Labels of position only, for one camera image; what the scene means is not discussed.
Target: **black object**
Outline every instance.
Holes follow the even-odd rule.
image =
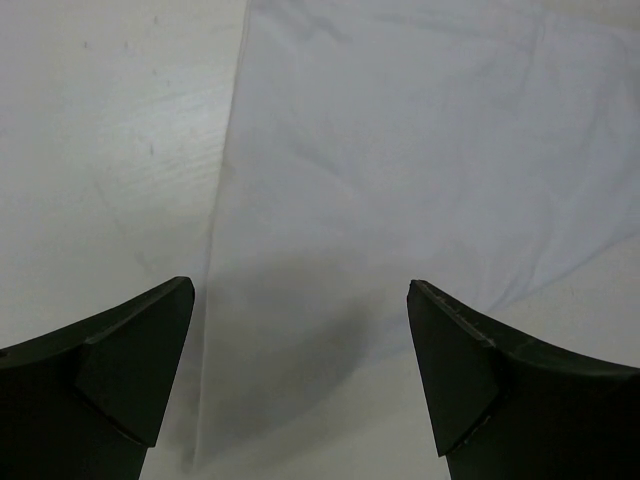
[[[408,308],[452,480],[640,478],[640,369],[542,342],[424,281]]]
[[[193,302],[191,281],[174,278],[0,351],[0,479],[138,479]]]

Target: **cloth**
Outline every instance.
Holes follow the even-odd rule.
[[[525,0],[255,0],[214,221],[197,462],[640,227],[640,34]]]

